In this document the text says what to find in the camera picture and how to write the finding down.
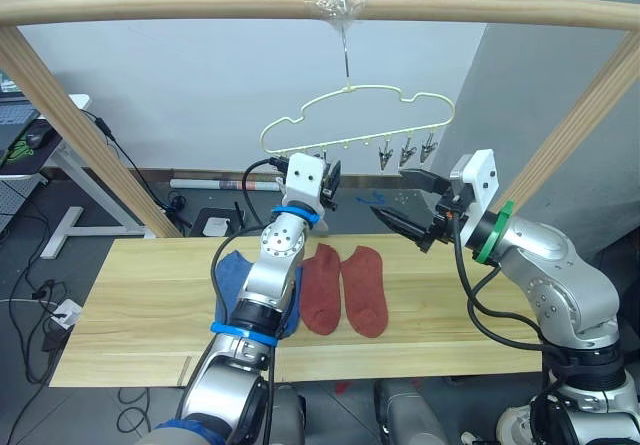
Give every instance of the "black cable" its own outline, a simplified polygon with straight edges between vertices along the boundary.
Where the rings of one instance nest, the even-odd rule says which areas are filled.
[[[0,245],[6,242],[9,239],[10,235],[11,235],[11,230],[9,230],[8,227],[3,228],[2,231],[0,232]]]
[[[532,322],[532,321],[526,317],[523,317],[522,315],[518,315],[515,313],[512,314],[508,312],[495,312],[494,310],[487,309],[478,301],[478,299],[475,296],[475,293],[477,293],[480,289],[482,289],[482,287],[484,287],[487,283],[489,283],[489,281],[498,274],[499,269],[498,267],[496,267],[496,269],[492,270],[485,278],[483,278],[481,282],[478,284],[480,287],[474,293],[474,290],[471,288],[471,284],[469,283],[467,272],[464,267],[464,257],[462,255],[462,241],[460,240],[460,221],[457,213],[453,214],[452,224],[453,224],[453,245],[454,245],[453,248],[454,248],[454,255],[456,260],[456,268],[458,270],[458,276],[460,277],[460,282],[462,283],[462,288],[464,289],[464,292],[467,295],[467,312],[474,326],[480,332],[482,332],[485,336],[507,347],[512,347],[519,350],[530,350],[530,351],[549,353],[565,361],[565,355],[562,353],[562,351],[558,347],[555,347],[548,343],[534,344],[534,343],[525,343],[525,342],[517,342],[515,340],[510,340],[508,338],[498,335],[497,333],[492,332],[480,322],[480,320],[475,314],[474,307],[478,308],[481,311],[483,311],[482,309],[485,309],[491,312],[490,314],[487,313],[486,315],[496,316],[498,318],[512,318],[515,320],[519,320],[527,325],[529,325],[529,322]],[[534,325],[535,327],[532,327],[532,328],[538,333],[539,338],[541,340],[544,340],[544,337],[542,337],[542,334],[540,332],[540,327],[538,327],[537,324],[534,324]]]
[[[27,204],[27,206],[33,207],[34,210],[36,212],[38,212],[38,215],[40,215],[47,222],[47,226],[49,226],[49,218],[44,214],[44,212],[42,210],[40,210],[38,205],[36,205],[36,203],[31,199],[30,196],[26,196],[23,193],[20,193],[18,190],[13,188],[7,182],[3,181],[2,183],[4,184],[5,187],[9,188],[13,193],[15,193],[16,195],[19,195],[21,198],[23,198],[24,202]]]
[[[147,180],[144,178],[144,175],[142,175],[142,172],[140,171],[138,166],[131,159],[129,154],[118,143],[118,140],[116,140],[116,137],[113,135],[113,133],[111,132],[111,129],[109,128],[107,123],[104,121],[104,119],[96,116],[95,114],[93,114],[93,113],[91,113],[91,112],[89,112],[87,110],[82,110],[82,111],[93,119],[93,123],[104,134],[105,139],[107,139],[107,145],[110,145],[109,144],[109,140],[111,140],[111,142],[113,142],[113,144],[117,147],[117,148],[114,149],[114,150],[116,150],[116,154],[118,154],[118,150],[120,150],[122,152],[122,154],[126,157],[126,159],[129,161],[129,163],[131,163],[131,166],[133,166],[133,169],[135,170],[136,174],[140,178],[140,181],[142,182],[144,187],[147,189],[147,192],[149,192],[149,195],[151,195],[151,198],[153,199],[154,203],[158,207],[160,207],[160,208],[162,208],[164,210],[165,215],[167,216],[167,218],[180,231],[180,233],[182,233],[182,235],[186,235],[185,228],[184,228],[185,225],[187,227],[191,228],[192,224],[190,222],[188,222],[187,220],[185,220],[184,218],[180,217],[179,212],[182,209],[184,209],[184,207],[185,207],[185,205],[187,203],[187,199],[183,195],[178,194],[179,198],[178,197],[169,198],[169,204],[166,204],[162,200],[160,200],[160,198],[158,198],[156,193],[151,188],[151,185],[149,185],[149,182],[147,182]]]
[[[260,220],[260,217],[258,216],[258,212],[256,212],[256,209],[253,207],[253,203],[251,203],[251,199],[249,198],[249,192],[247,192],[247,178],[249,177],[249,174],[253,171],[253,169],[258,168],[262,165],[267,165],[268,163],[269,163],[268,158],[265,158],[264,160],[258,160],[257,162],[249,165],[249,167],[242,174],[242,195],[244,196],[244,201],[247,202],[247,207],[249,208],[251,215],[253,215],[253,219],[256,221],[258,225],[262,226],[263,228],[264,228],[264,224],[262,223],[262,220]]]
[[[130,400],[125,400],[122,398],[122,390],[123,388],[118,389],[118,401],[123,405],[131,405],[132,403],[136,403],[138,400],[145,399],[144,408],[138,407],[137,405],[131,405],[130,407],[125,408],[118,414],[118,418],[116,419],[116,428],[120,433],[132,433],[140,428],[140,425],[143,423],[147,426],[147,433],[151,433],[151,421],[149,420],[149,407],[151,406],[151,392],[149,387],[145,387],[140,395]],[[140,420],[131,425],[130,428],[124,428],[120,421],[122,418],[129,412],[135,411],[140,414]]]
[[[555,393],[562,385],[564,385],[564,382],[564,377],[557,377],[555,382],[548,384],[531,402],[529,422],[531,424],[530,428],[533,442],[537,445],[547,443],[540,433],[540,430],[536,427],[540,422],[549,423],[548,409],[546,408],[547,397]]]
[[[32,215],[22,215],[22,217],[24,218],[31,218],[34,220],[38,220],[43,222],[43,220],[39,217],[35,217]],[[16,291],[18,289],[18,285],[20,284],[20,280],[22,280],[22,278],[24,276],[27,275],[28,270],[30,270],[31,266],[33,265],[33,263],[35,263],[35,261],[38,258],[38,255],[40,253],[40,249],[42,247],[42,245],[45,243],[45,241],[47,240],[47,234],[46,234],[46,230],[45,233],[43,233],[42,238],[40,239],[40,242],[38,243],[38,245],[36,246],[36,248],[34,249],[33,253],[31,254],[31,256],[29,257],[28,261],[27,261],[27,266],[22,270],[22,272],[20,272],[20,274],[18,275],[18,278],[16,278],[16,281],[13,284],[13,288],[11,289],[11,294],[9,295],[9,318],[11,320],[11,324],[13,325],[13,328],[16,330],[16,332],[18,333],[18,339],[20,341],[20,352],[22,353],[22,358],[25,361],[25,369],[28,370],[28,366],[26,363],[26,359],[27,359],[27,354],[25,352],[25,338],[22,335],[22,330],[20,329],[20,326],[18,325],[18,321],[17,318],[15,316],[15,310],[13,309],[13,299],[15,298],[15,294]]]
[[[249,228],[241,228],[234,234],[229,235],[224,240],[224,242],[220,244],[220,246],[216,250],[215,255],[213,256],[213,259],[211,260],[211,283],[213,284],[213,290],[216,293],[216,299],[217,299],[216,303],[220,305],[220,309],[222,310],[223,324],[227,323],[228,311],[227,311],[227,304],[224,303],[224,298],[222,297],[222,293],[220,293],[220,287],[218,287],[218,281],[216,280],[216,267],[218,266],[218,260],[220,259],[220,255],[222,255],[222,252],[225,249],[225,247],[229,245],[229,243],[231,243],[231,241],[234,238],[240,237],[242,235],[246,235],[247,233],[250,233],[250,232],[256,232],[258,230],[262,230],[263,228],[264,228],[264,225],[256,225]]]
[[[271,438],[271,422],[273,421],[273,400],[275,397],[275,375],[276,375],[276,349],[271,348],[269,359],[269,399],[267,400],[267,414],[264,422],[264,435],[262,437],[262,445],[269,445]]]
[[[535,323],[530,318],[527,318],[518,313],[512,312],[497,312],[495,310],[491,310],[490,308],[485,307],[480,301],[475,297],[475,295],[471,291],[471,284],[469,283],[469,278],[467,277],[467,272],[464,267],[464,258],[462,256],[462,243],[460,240],[460,217],[457,213],[453,214],[453,244],[454,244],[454,253],[456,257],[456,268],[458,269],[458,275],[460,276],[460,282],[462,282],[462,287],[468,297],[469,300],[473,303],[473,306],[480,310],[485,315],[496,318],[510,318],[512,320],[518,320],[526,325],[529,325],[533,328],[538,335],[538,337],[542,338],[542,332],[540,331],[540,327],[537,323]]]
[[[22,420],[22,417],[27,412],[27,410],[29,409],[31,404],[35,401],[36,398],[38,398],[38,395],[40,395],[42,390],[44,390],[44,387],[47,384],[47,380],[49,379],[51,373],[53,373],[53,364],[55,363],[55,358],[58,355],[58,353],[59,353],[59,350],[56,350],[55,352],[53,352],[53,353],[51,353],[49,355],[49,367],[48,367],[47,376],[45,377],[45,379],[42,382],[40,382],[40,384],[38,386],[38,389],[31,396],[31,398],[29,400],[27,400],[27,403],[25,403],[22,406],[22,408],[20,409],[20,412],[18,413],[18,416],[14,420],[13,425],[11,425],[11,430],[9,431],[9,436],[7,438],[7,444],[6,445],[11,445],[11,439],[13,438],[13,435],[15,434],[16,429],[18,428],[18,424],[20,423],[20,420]]]

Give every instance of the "cable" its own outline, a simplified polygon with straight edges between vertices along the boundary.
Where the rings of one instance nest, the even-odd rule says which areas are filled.
[[[527,318],[527,317],[525,317],[523,315],[520,315],[518,313],[497,312],[495,310],[491,310],[491,309],[485,307],[482,303],[480,303],[480,301],[475,297],[475,295],[471,291],[471,284],[469,283],[469,278],[467,277],[467,272],[466,272],[465,267],[464,267],[464,258],[462,256],[462,243],[461,243],[461,240],[460,240],[460,217],[459,217],[459,215],[457,213],[453,214],[452,222],[453,222],[453,242],[454,242],[454,253],[455,253],[455,257],[456,257],[456,268],[458,269],[458,275],[460,276],[460,281],[462,282],[462,287],[464,288],[464,291],[465,291],[467,297],[469,298],[469,300],[471,300],[471,302],[473,303],[473,306],[476,307],[478,310],[480,310],[485,315],[488,315],[490,317],[510,318],[512,320],[518,320],[519,322],[522,322],[522,323],[524,323],[526,325],[529,325],[531,328],[533,328],[535,330],[535,332],[538,334],[538,337],[541,337],[542,336],[542,332],[540,331],[540,327],[538,326],[537,323],[535,323],[530,318]]]
[[[193,369],[191,376],[189,377],[187,386],[184,387],[184,391],[182,392],[182,396],[180,397],[180,401],[178,402],[178,408],[176,410],[176,415],[175,415],[176,420],[180,420],[182,416],[182,406],[184,405],[184,401],[187,398],[187,392],[191,390],[191,387],[193,386],[193,382],[195,381],[196,376],[198,375],[198,371],[202,369],[202,366],[204,365],[204,361],[209,356],[209,352],[211,351],[211,347],[213,347],[213,342],[215,342],[215,339],[216,339],[216,336],[214,335],[211,338],[211,340],[209,340],[209,344],[207,345],[207,348],[205,348],[204,352],[202,352],[202,355],[200,355],[200,359],[198,360],[198,363],[196,363],[196,366]]]
[[[533,323],[527,317],[523,317],[522,315],[518,315],[516,313],[495,312],[494,310],[490,310],[484,307],[478,301],[478,299],[475,296],[476,293],[479,292],[487,283],[489,283],[489,281],[491,281],[491,279],[498,274],[500,269],[499,267],[496,267],[495,269],[493,269],[485,278],[483,278],[480,281],[480,283],[478,283],[478,285],[476,285],[476,290],[474,292],[474,290],[471,288],[471,284],[469,283],[467,272],[464,267],[464,257],[462,255],[462,241],[460,240],[460,220],[457,213],[453,214],[452,224],[453,224],[453,245],[454,245],[453,248],[454,248],[454,255],[456,260],[456,268],[458,270],[458,276],[460,277],[460,282],[462,283],[462,288],[464,289],[464,292],[467,295],[467,312],[474,326],[480,332],[482,332],[485,336],[507,347],[512,347],[519,350],[530,350],[530,351],[549,353],[557,357],[560,357],[564,361],[565,355],[562,353],[562,351],[558,349],[558,347],[555,347],[548,343],[534,344],[534,343],[525,343],[525,342],[517,342],[514,340],[510,340],[508,338],[498,335],[497,333],[492,332],[480,322],[480,320],[475,314],[474,307],[478,308],[483,313],[485,313],[484,310],[487,310],[490,313],[486,313],[486,315],[489,315],[489,316],[494,316],[498,318],[512,318],[514,320],[521,321],[522,323],[525,323],[527,325],[530,325],[530,323]],[[540,332],[540,327],[538,327],[538,325],[535,323],[534,325],[535,326],[532,328],[536,331],[536,333],[538,333],[538,337],[541,340],[544,340],[544,337]]]
[[[530,416],[529,423],[531,428],[531,435],[533,442],[537,445],[543,445],[547,443],[544,437],[541,436],[540,430],[536,427],[538,424],[538,417],[544,417],[542,423],[549,423],[548,410],[546,407],[547,397],[555,393],[562,385],[564,385],[565,378],[557,377],[556,381],[548,384],[530,404]]]
[[[222,310],[222,317],[223,317],[222,323],[225,325],[227,323],[228,311],[227,311],[227,304],[224,303],[222,293],[220,293],[220,287],[218,286],[218,281],[216,280],[216,267],[218,266],[218,260],[220,259],[220,255],[222,254],[222,251],[225,249],[227,245],[229,245],[229,243],[231,243],[231,241],[234,238],[240,237],[242,235],[246,235],[247,233],[250,233],[250,232],[256,232],[258,230],[262,230],[263,228],[264,228],[264,225],[256,225],[254,227],[241,228],[236,233],[229,235],[224,240],[224,242],[220,244],[220,246],[216,250],[215,255],[213,256],[213,259],[211,260],[211,283],[213,284],[213,290],[216,293],[216,303],[220,305],[220,309]]]
[[[140,181],[142,182],[144,187],[147,189],[147,192],[149,192],[149,195],[151,195],[151,198],[153,199],[155,204],[158,207],[160,207],[160,208],[162,208],[164,210],[165,215],[167,216],[167,218],[171,221],[171,223],[173,223],[173,225],[178,230],[180,230],[180,233],[182,233],[182,235],[186,235],[185,228],[184,228],[185,225],[187,227],[191,228],[192,224],[189,221],[185,220],[184,218],[180,217],[178,214],[182,209],[184,209],[184,207],[185,207],[185,205],[187,203],[187,199],[183,195],[180,195],[178,192],[175,192],[175,190],[174,190],[175,193],[178,193],[178,197],[179,198],[178,197],[169,198],[169,204],[168,205],[166,203],[164,203],[162,200],[160,200],[160,198],[158,198],[156,193],[151,188],[151,185],[149,185],[149,182],[147,182],[147,180],[142,175],[142,172],[140,171],[138,166],[131,159],[129,154],[118,143],[118,140],[116,140],[116,137],[114,137],[113,132],[111,132],[111,129],[109,128],[107,123],[104,121],[104,119],[101,118],[101,117],[96,116],[95,114],[93,114],[93,113],[91,113],[91,112],[89,112],[87,110],[82,110],[82,111],[93,119],[93,123],[104,134],[105,139],[107,140],[107,145],[110,145],[109,144],[109,140],[111,140],[111,142],[113,142],[113,144],[117,147],[117,148],[114,148],[114,150],[116,151],[116,154],[118,155],[118,158],[120,158],[120,154],[118,154],[118,150],[120,150],[122,152],[122,154],[126,157],[126,159],[129,161],[129,163],[131,163],[131,166],[133,166],[133,169],[135,170],[136,174],[140,178]]]
[[[247,202],[247,207],[249,208],[251,215],[253,215],[253,218],[256,221],[256,223],[262,226],[263,228],[264,228],[264,224],[262,223],[262,220],[260,220],[260,217],[258,216],[256,209],[253,207],[253,203],[251,203],[251,199],[249,198],[249,193],[247,192],[247,178],[249,177],[249,174],[253,171],[253,169],[258,168],[262,165],[267,165],[268,163],[269,163],[268,158],[265,158],[264,160],[258,160],[257,162],[254,162],[251,165],[249,165],[249,167],[242,174],[242,195],[244,196],[244,201]]]
[[[271,348],[269,357],[269,398],[267,400],[267,414],[264,422],[264,435],[262,437],[262,445],[269,445],[271,438],[271,422],[273,421],[273,400],[275,397],[275,375],[276,375],[276,349]]]
[[[57,357],[59,351],[57,350],[55,353],[50,354],[49,355],[49,363],[50,366],[48,367],[48,376],[46,377],[46,379],[49,378],[50,374],[53,372],[53,363],[55,363],[55,358]],[[40,385],[38,386],[38,389],[36,390],[36,392],[31,396],[31,398],[29,400],[27,400],[27,403],[25,403],[22,408],[20,409],[20,412],[18,413],[18,416],[16,417],[16,419],[13,422],[13,425],[11,426],[11,430],[9,431],[9,437],[7,438],[7,445],[11,445],[11,439],[13,438],[13,435],[16,431],[16,429],[18,428],[18,424],[20,423],[20,420],[22,420],[22,417],[24,416],[24,414],[27,412],[28,408],[31,406],[31,404],[34,402],[34,400],[36,398],[38,398],[38,395],[40,395],[40,393],[42,392],[42,390],[44,390],[45,385],[47,384],[46,380],[43,380]]]
[[[19,191],[14,189],[12,186],[8,185],[5,182],[3,182],[3,183],[7,186],[7,188],[11,189],[17,195],[23,197],[25,199],[26,203],[28,203],[29,205],[32,205],[34,207],[34,209],[38,212],[38,214],[41,215],[41,217],[37,217],[37,216],[34,216],[34,215],[27,215],[27,214],[18,215],[18,214],[15,214],[15,213],[14,214],[12,214],[12,213],[0,213],[0,215],[2,215],[2,216],[10,216],[10,217],[19,216],[19,217],[27,218],[27,219],[30,219],[30,220],[36,220],[36,221],[38,221],[38,222],[40,222],[40,223],[42,223],[44,225],[43,233],[42,233],[42,236],[40,238],[40,241],[38,242],[38,244],[34,248],[34,250],[31,253],[31,255],[29,256],[29,259],[27,260],[26,267],[22,270],[22,272],[20,272],[20,274],[16,278],[16,281],[15,281],[15,283],[14,283],[12,289],[11,289],[11,294],[10,294],[9,298],[2,300],[2,302],[7,302],[9,304],[9,317],[11,319],[11,324],[12,324],[12,326],[14,327],[14,329],[16,330],[16,332],[18,334],[18,339],[20,341],[20,353],[22,355],[24,366],[25,366],[25,378],[26,378],[28,383],[38,384],[39,385],[38,389],[36,390],[36,392],[25,403],[25,405],[22,407],[22,409],[18,413],[18,416],[14,420],[14,422],[13,422],[13,424],[11,426],[11,430],[9,432],[8,439],[7,439],[7,445],[9,445],[11,443],[13,435],[14,435],[17,427],[18,427],[18,424],[22,420],[22,418],[23,418],[24,414],[26,413],[27,409],[31,406],[31,404],[40,395],[40,393],[44,389],[47,381],[51,377],[51,374],[53,373],[53,365],[55,363],[55,359],[56,359],[60,349],[62,348],[62,342],[59,342],[60,345],[58,347],[56,347],[53,350],[49,351],[47,367],[46,367],[45,371],[42,373],[42,375],[38,376],[36,373],[34,373],[34,371],[31,368],[31,363],[30,363],[31,343],[33,341],[33,338],[35,336],[35,332],[38,329],[38,327],[40,325],[42,325],[43,331],[44,331],[44,328],[45,328],[44,324],[47,322],[46,319],[49,318],[49,316],[53,315],[53,312],[51,312],[51,310],[49,310],[49,307],[52,304],[57,305],[57,302],[54,302],[52,300],[53,290],[54,290],[54,287],[56,285],[59,285],[61,283],[63,284],[63,282],[55,282],[53,280],[46,281],[45,284],[43,284],[39,288],[35,288],[33,286],[33,284],[31,283],[31,280],[30,280],[30,277],[29,277],[29,274],[31,272],[31,268],[33,267],[33,264],[40,258],[39,255],[40,255],[41,249],[46,244],[46,242],[49,240],[49,237],[51,236],[51,227],[49,225],[49,220],[48,220],[47,216],[37,207],[37,205],[35,205],[35,203],[33,203],[31,201],[30,197],[25,197],[23,194],[21,194]],[[16,291],[18,289],[18,285],[20,284],[20,281],[22,280],[22,278],[25,279],[25,281],[31,286],[31,288],[35,292],[34,293],[34,298],[31,301],[39,303],[40,306],[42,307],[42,313],[40,314],[37,322],[35,323],[35,325],[31,329],[31,331],[29,332],[29,335],[28,335],[28,337],[26,339],[26,343],[25,343],[25,337],[22,334],[22,330],[20,329],[20,326],[18,325],[17,318],[15,316],[15,310],[14,310],[14,308],[12,306],[14,301],[27,301],[26,299],[16,299],[16,298],[14,298],[15,294],[16,294]],[[47,293],[46,293],[47,291],[46,291],[45,287],[49,288],[49,296],[47,297],[46,301],[43,302],[42,298],[46,297],[46,295],[47,295]],[[66,293],[67,293],[66,286],[64,286],[64,290],[65,290],[65,296],[66,296]],[[44,295],[41,295],[41,296],[39,296],[39,298],[36,298],[36,294],[41,294],[41,293],[44,293]]]
[[[35,300],[33,298],[3,298],[0,300],[0,303],[11,303],[11,302],[29,302],[29,303],[39,303],[42,304],[40,300]],[[60,306],[59,303],[56,302],[47,302],[49,305],[55,305],[56,308]]]
[[[118,389],[118,401],[123,405],[131,405],[132,403],[136,403],[138,400],[145,398],[144,408],[138,407],[136,405],[131,405],[130,407],[125,408],[118,414],[118,418],[116,419],[116,428],[120,433],[132,433],[140,428],[140,425],[143,423],[147,426],[147,433],[151,433],[151,421],[149,420],[149,407],[151,406],[151,392],[149,387],[145,387],[140,395],[130,400],[125,400],[122,398],[122,390],[123,388]],[[140,420],[135,424],[131,425],[130,428],[124,428],[120,424],[120,420],[130,411],[135,411],[140,414]]]

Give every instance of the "blue ring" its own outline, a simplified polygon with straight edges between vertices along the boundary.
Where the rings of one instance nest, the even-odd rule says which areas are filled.
[[[299,207],[273,207],[273,212],[287,212],[292,213],[294,215],[299,216],[300,218],[304,218],[311,225],[315,225],[320,221],[320,215],[316,213],[309,213],[306,210]]]
[[[220,322],[213,322],[211,324],[211,331],[213,333],[226,333],[228,335],[234,335],[236,337],[248,338],[249,340],[262,343],[263,345],[268,345],[269,347],[275,348],[278,346],[278,339],[275,337],[270,337],[269,335],[264,335],[263,333],[251,332],[249,330],[245,330],[244,328],[224,325]]]

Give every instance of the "green ring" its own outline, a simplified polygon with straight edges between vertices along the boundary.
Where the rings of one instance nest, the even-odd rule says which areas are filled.
[[[509,217],[513,213],[513,200],[509,200],[504,204],[504,207],[498,213],[498,219],[496,220],[495,225],[493,226],[493,230],[489,234],[487,241],[484,242],[482,249],[480,249],[480,253],[475,258],[475,261],[478,263],[484,263],[487,258],[489,258],[489,254],[493,251],[493,247],[495,247],[500,234],[504,230],[505,225],[509,221]]]

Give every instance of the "white tube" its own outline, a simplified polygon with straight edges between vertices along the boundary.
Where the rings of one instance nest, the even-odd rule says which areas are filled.
[[[189,180],[174,178],[169,181],[171,188],[203,188],[207,190],[242,190],[240,180]],[[262,190],[277,192],[278,184],[275,182],[251,182],[247,181],[247,190]]]

